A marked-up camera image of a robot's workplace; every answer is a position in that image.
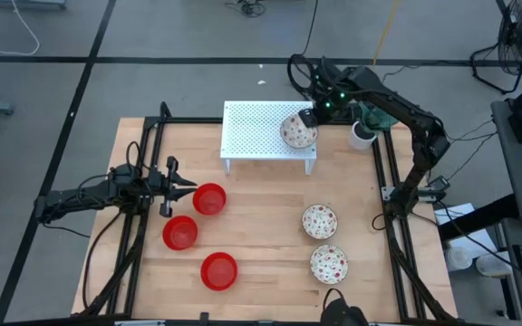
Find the white floral bowl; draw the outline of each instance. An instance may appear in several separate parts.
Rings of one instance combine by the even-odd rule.
[[[285,144],[294,149],[304,149],[315,143],[317,127],[307,128],[299,114],[295,113],[281,122],[279,134]]]
[[[324,244],[314,250],[310,266],[315,278],[325,284],[338,284],[348,274],[348,259],[342,249]]]
[[[324,240],[334,235],[337,230],[337,216],[326,205],[311,205],[301,217],[306,233],[312,238]]]

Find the concrete floor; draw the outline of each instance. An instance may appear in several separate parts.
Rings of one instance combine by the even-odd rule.
[[[266,1],[266,14],[256,19],[228,10],[223,2],[117,0],[100,56],[286,58],[302,51],[313,1]],[[22,10],[42,42],[36,56],[87,56],[107,4],[69,0],[65,12]],[[391,7],[391,1],[323,1],[307,55],[372,58]],[[399,7],[381,58],[466,60],[496,41],[499,19],[494,0],[410,0]],[[32,46],[14,14],[0,8],[0,48],[30,51]],[[0,101],[16,107],[13,116],[0,116],[0,293],[83,66],[0,62]],[[383,74],[399,68],[373,69]],[[501,84],[513,82],[499,68],[481,73]],[[260,80],[266,84],[257,84]],[[386,84],[441,117],[453,137],[488,120],[489,104],[504,99],[472,79],[468,67],[407,69],[388,77]],[[225,100],[299,99],[282,64],[263,69],[256,64],[96,64],[53,187],[76,187],[74,180],[102,173],[119,118],[155,115],[161,101],[176,116],[216,117]],[[489,125],[482,132],[492,130]],[[478,144],[453,145],[433,174],[449,176]],[[498,140],[487,142],[451,183],[449,204],[482,206],[510,193]],[[58,225],[90,233],[93,216],[74,214]],[[40,228],[7,320],[68,316],[87,244],[86,239]],[[451,280],[462,318],[517,324],[494,314],[504,307],[498,281],[472,272],[453,274]]]

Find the red bowl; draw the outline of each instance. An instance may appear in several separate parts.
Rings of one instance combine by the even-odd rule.
[[[227,253],[211,254],[200,266],[200,279],[211,290],[226,290],[237,279],[237,262]]]
[[[187,249],[197,240],[198,228],[188,216],[171,218],[162,229],[162,240],[172,250]]]
[[[208,183],[200,186],[192,197],[192,205],[202,215],[215,215],[227,202],[225,190],[217,184]]]

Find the wooden tabletop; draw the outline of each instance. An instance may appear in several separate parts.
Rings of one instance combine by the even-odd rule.
[[[142,122],[120,121],[111,167],[125,161],[131,141],[140,140]],[[316,247],[329,244],[339,246],[349,260],[347,277],[334,286],[346,301],[360,307],[368,321],[399,321],[385,233],[371,227],[372,218],[382,211],[372,151],[352,149],[348,132],[347,126],[320,127],[311,176],[305,175],[303,161],[244,160],[234,160],[226,176],[219,158],[220,124],[166,125],[159,169],[166,171],[166,157],[174,155],[182,177],[198,184],[218,183],[227,191],[227,205],[218,216],[202,216],[194,210],[192,196],[173,203],[175,215],[192,216],[198,224],[196,244],[175,252],[162,242],[162,228],[169,220],[159,215],[162,198],[157,199],[150,210],[133,318],[195,320],[209,312],[213,320],[319,321],[330,286],[313,277],[309,257]],[[392,138],[404,178],[412,165],[411,134],[398,125]],[[337,214],[338,230],[328,240],[314,240],[302,227],[301,215],[312,204],[326,204]],[[414,211],[434,220],[429,205],[417,205]],[[92,238],[116,213],[116,208],[98,213]],[[113,272],[123,220],[103,235],[93,252],[88,301]],[[377,222],[382,226],[382,219]],[[436,226],[414,217],[410,225],[420,278],[446,311],[456,315]],[[233,255],[239,268],[236,283],[224,292],[209,290],[199,275],[203,260],[218,251]],[[411,287],[405,274],[403,279],[409,314],[414,316]],[[82,310],[81,290],[82,281],[74,312]],[[125,293],[121,291],[118,311]]]

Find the white pegboard shelf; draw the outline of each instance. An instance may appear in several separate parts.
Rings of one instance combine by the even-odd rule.
[[[310,174],[317,158],[315,144],[294,149],[281,139],[281,122],[302,109],[312,108],[310,101],[225,101],[220,157],[230,170],[231,159],[287,159],[305,161]]]

